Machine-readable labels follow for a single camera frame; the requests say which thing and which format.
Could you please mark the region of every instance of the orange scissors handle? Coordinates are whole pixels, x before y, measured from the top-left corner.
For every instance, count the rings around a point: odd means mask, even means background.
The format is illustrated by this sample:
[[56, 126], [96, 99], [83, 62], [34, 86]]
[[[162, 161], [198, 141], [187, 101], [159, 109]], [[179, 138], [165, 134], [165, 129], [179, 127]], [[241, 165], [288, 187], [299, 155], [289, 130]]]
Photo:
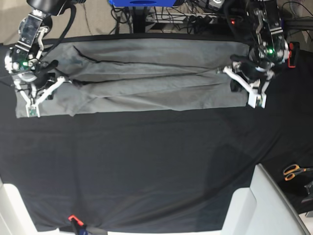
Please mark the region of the orange scissors handle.
[[288, 175], [291, 173], [294, 173], [295, 171], [300, 170], [301, 167], [298, 164], [293, 164], [288, 166], [285, 170], [284, 170], [284, 175]]
[[301, 168], [298, 164], [290, 165], [284, 170], [285, 180], [286, 181], [292, 180], [297, 175], [299, 175], [303, 172], [312, 171], [312, 170], [313, 170], [312, 167], [311, 168]]

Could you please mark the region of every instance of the black cable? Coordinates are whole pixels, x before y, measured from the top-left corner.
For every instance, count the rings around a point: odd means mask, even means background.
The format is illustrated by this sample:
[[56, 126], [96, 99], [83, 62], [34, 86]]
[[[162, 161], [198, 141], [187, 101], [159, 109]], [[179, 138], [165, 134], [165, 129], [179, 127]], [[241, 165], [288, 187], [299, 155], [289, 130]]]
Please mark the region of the black cable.
[[313, 17], [312, 17], [312, 16], [297, 17], [297, 18], [295, 18], [295, 20], [298, 20], [298, 19], [305, 19], [305, 18], [307, 18], [307, 19], [312, 19]]
[[68, 24], [67, 24], [66, 28], [64, 29], [64, 31], [61, 34], [61, 36], [59, 37], [59, 39], [53, 44], [52, 47], [49, 48], [49, 51], [40, 59], [41, 61], [47, 55], [49, 55], [49, 53], [52, 52], [63, 41], [63, 39], [67, 35], [68, 31], [72, 27], [72, 25], [74, 23], [74, 20], [75, 20], [75, 16], [76, 16], [76, 7], [73, 4], [71, 4], [69, 7], [70, 7], [70, 18], [69, 18], [69, 21], [68, 21]]
[[162, 7], [162, 13], [161, 13], [161, 19], [163, 20], [163, 11], [164, 11], [164, 7]]
[[194, 0], [189, 0], [189, 2], [193, 5], [195, 5], [195, 6], [197, 6], [197, 7], [199, 7], [199, 8], [201, 8], [202, 10], [212, 10], [212, 12], [209, 12], [210, 14], [212, 14], [212, 15], [214, 15], [214, 16], [221, 16], [221, 17], [223, 17], [223, 16], [225, 16], [225, 14], [222, 14], [222, 13], [220, 13], [219, 11], [216, 11], [216, 10], [213, 10], [213, 9], [206, 9], [205, 7], [203, 7], [203, 6], [200, 6], [199, 4], [197, 4]]
[[234, 62], [244, 62], [247, 63], [255, 68], [259, 67], [256, 63], [254, 63], [253, 61], [251, 61], [248, 57], [246, 56], [241, 56], [241, 55], [231, 55], [230, 56], [231, 61]]
[[175, 27], [176, 29], [178, 29], [178, 31], [181, 31], [181, 28], [180, 28], [180, 26], [179, 26], [178, 24], [174, 24], [174, 27]]
[[313, 42], [312, 36], [310, 35], [310, 33], [309, 33], [307, 30], [305, 30], [305, 31], [306, 31], [306, 33], [308, 34], [309, 38], [311, 39], [311, 43], [312, 43], [312, 42]]
[[88, 17], [87, 17], [87, 9], [86, 9], [86, 6], [85, 6], [84, 3], [82, 4], [82, 6], [83, 6], [83, 9], [84, 9], [84, 12], [85, 12], [85, 20], [86, 20], [86, 24], [87, 24], [88, 31], [89, 31], [90, 35], [93, 35], [93, 33], [91, 32], [90, 26], [89, 26], [89, 20], [88, 20]]
[[[190, 20], [190, 18], [189, 18], [189, 19], [188, 19], [188, 23], [187, 23], [187, 27], [189, 26], [190, 22], [191, 22], [191, 20]], [[187, 34], [191, 34], [192, 29], [194, 29], [194, 28], [191, 27], [191, 30], [189, 31], [189, 27], [188, 27], [188, 28], [187, 28]]]
[[285, 3], [282, 5], [282, 11], [284, 10], [284, 6], [285, 6], [287, 3], [289, 3], [289, 4], [290, 4], [290, 3], [299, 4], [299, 5], [301, 5], [304, 9], [306, 9], [307, 12], [309, 12], [309, 14], [310, 14], [311, 16], [313, 16], [313, 14], [312, 14], [311, 11], [309, 11], [303, 4], [301, 4], [301, 3], [297, 2], [297, 1], [288, 1], [288, 2], [285, 2]]
[[170, 18], [169, 20], [173, 20], [173, 24], [175, 24], [175, 21], [174, 21], [174, 17], [172, 16], [172, 14], [169, 12], [169, 10], [166, 8], [166, 11], [167, 11], [167, 14], [169, 14], [172, 18]]
[[179, 27], [179, 29], [178, 29], [178, 30], [179, 30], [179, 31], [181, 31], [181, 30], [183, 30], [183, 29], [185, 29], [185, 28], [192, 28], [192, 26], [186, 26], [186, 27], [182, 27], [182, 28], [181, 28], [181, 27]]
[[295, 32], [293, 32], [293, 33], [290, 33], [290, 31], [289, 31], [288, 37], [291, 37], [293, 34], [296, 34], [296, 33], [302, 32], [302, 31], [303, 31], [303, 30], [297, 30], [297, 31], [295, 31]]
[[183, 14], [184, 16], [187, 16], [185, 13], [183, 13], [183, 12], [181, 12], [181, 11], [178, 11], [179, 13], [181, 13], [181, 14]]
[[156, 14], [156, 22], [159, 23], [158, 17], [157, 17], [157, 8], [154, 7], [154, 9], [155, 9], [155, 14]]
[[117, 16], [114, 16], [113, 12], [114, 12], [114, 13], [121, 13], [121, 12], [122, 12], [122, 14], [125, 15], [126, 19], [125, 19], [125, 21], [120, 21], [119, 23], [120, 23], [120, 24], [121, 24], [121, 23], [122, 23], [122, 24], [128, 23], [128, 21], [129, 21], [130, 18], [131, 18], [131, 15], [126, 12], [126, 9], [125, 9], [125, 8], [115, 8], [113, 5], [111, 5], [111, 7], [112, 7], [112, 9], [111, 9], [111, 16], [113, 17], [113, 19], [115, 19], [115, 21], [118, 21], [118, 18], [116, 18]]
[[14, 76], [14, 75], [18, 75], [20, 73], [25, 73], [25, 72], [28, 72], [28, 71], [31, 71], [31, 68], [27, 68], [21, 72], [17, 72], [17, 73], [14, 73], [14, 74], [9, 74], [9, 75], [6, 75], [6, 76], [3, 76], [3, 77], [0, 77], [0, 79], [4, 79], [4, 78], [7, 78], [7, 77], [11, 77], [11, 76]]
[[12, 87], [12, 85], [7, 84], [6, 82], [3, 82], [3, 81], [1, 81], [1, 80], [0, 80], [0, 84], [5, 85], [5, 86], [7, 86], [7, 87]]
[[192, 14], [194, 14], [194, 8], [195, 8], [195, 6], [194, 6], [194, 4], [191, 2], [191, 12], [192, 12]]
[[180, 22], [184, 22], [184, 20], [175, 20], [174, 21], [174, 19], [176, 19], [176, 18], [180, 18], [181, 16], [173, 16], [173, 14], [172, 13], [170, 13], [169, 12], [169, 10], [166, 8], [166, 11], [167, 11], [167, 14], [169, 14], [171, 17], [170, 18], [168, 18], [168, 19], [166, 19], [166, 20], [172, 20], [173, 21], [173, 24], [175, 24], [175, 21], [180, 21]]
[[206, 8], [209, 8], [209, 2], [210, 2], [210, 0], [206, 0], [206, 3], [205, 3]]
[[194, 4], [195, 6], [201, 8], [202, 10], [204, 11], [207, 11], [207, 10], [210, 10], [210, 11], [213, 11], [213, 12], [218, 12], [217, 10], [213, 9], [213, 8], [206, 8], [206, 7], [203, 7], [201, 5], [199, 5], [195, 0], [189, 0], [189, 2], [191, 4]]
[[115, 28], [109, 33], [111, 34], [114, 30], [116, 30], [118, 28], [119, 24], [128, 24], [129, 27], [129, 32], [133, 33], [133, 26], [131, 23], [131, 14], [130, 12], [127, 10], [127, 8], [116, 8], [114, 5], [111, 5], [111, 16], [113, 17], [113, 19], [115, 19], [116, 21], [116, 26]]

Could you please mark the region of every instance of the gray pants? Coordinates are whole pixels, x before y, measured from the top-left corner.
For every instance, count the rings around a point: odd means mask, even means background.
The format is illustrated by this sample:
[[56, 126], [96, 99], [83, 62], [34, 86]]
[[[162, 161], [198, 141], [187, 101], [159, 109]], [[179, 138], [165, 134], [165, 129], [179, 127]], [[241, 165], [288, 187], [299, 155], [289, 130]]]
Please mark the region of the gray pants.
[[[247, 55], [235, 42], [177, 39], [121, 39], [63, 43], [46, 60], [71, 79], [53, 100], [40, 105], [42, 116], [98, 112], [193, 110], [245, 106], [246, 92], [232, 93], [231, 79], [216, 74], [232, 54]], [[26, 117], [17, 93], [16, 115]]]

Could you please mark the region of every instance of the black fabric surface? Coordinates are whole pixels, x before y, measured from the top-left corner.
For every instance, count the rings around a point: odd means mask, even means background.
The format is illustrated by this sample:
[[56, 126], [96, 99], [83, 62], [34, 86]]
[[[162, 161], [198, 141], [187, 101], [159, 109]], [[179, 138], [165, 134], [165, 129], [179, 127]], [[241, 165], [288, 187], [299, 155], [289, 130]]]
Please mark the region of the black fabric surface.
[[68, 226], [71, 214], [107, 231], [220, 230], [258, 163], [299, 213], [313, 210], [300, 203], [313, 176], [281, 175], [293, 162], [313, 166], [312, 65], [301, 52], [298, 68], [272, 82], [265, 110], [16, 119], [14, 91], [0, 84], [0, 177], [18, 187], [39, 231]]

